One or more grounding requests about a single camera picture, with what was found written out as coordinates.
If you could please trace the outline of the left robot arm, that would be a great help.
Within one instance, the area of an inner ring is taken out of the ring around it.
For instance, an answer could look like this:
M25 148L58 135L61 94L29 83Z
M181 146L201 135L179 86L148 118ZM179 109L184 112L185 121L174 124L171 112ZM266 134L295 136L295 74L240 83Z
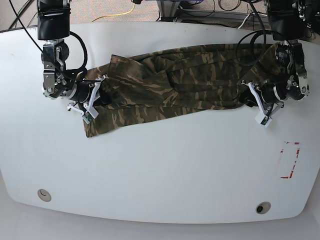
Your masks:
M241 62L241 65L253 66L257 70L256 80L242 81L242 84L249 88L244 100L258 106L259 113L255 120L267 127L272 116L284 107L285 100L300 101L309 95L310 88L303 46L299 42L308 22L299 13L299 2L267 0L265 5L270 29L267 30L262 19L258 19L261 29L251 33L249 44L251 61ZM277 74L272 73L262 63L268 58L268 35L277 41L274 54L270 57L279 69Z

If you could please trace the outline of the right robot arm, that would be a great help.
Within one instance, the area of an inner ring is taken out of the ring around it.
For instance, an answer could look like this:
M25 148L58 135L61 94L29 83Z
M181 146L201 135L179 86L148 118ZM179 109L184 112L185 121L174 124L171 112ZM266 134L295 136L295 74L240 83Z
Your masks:
M81 114L89 124L99 115L96 105L106 104L109 97L100 89L106 75L94 80L86 79L88 52L84 41L70 30L71 7L68 0L37 1L37 38L44 41L41 51L43 63L43 95L50 99L70 100L67 110ZM83 50L83 63L79 68L67 69L70 50L65 38L75 37Z

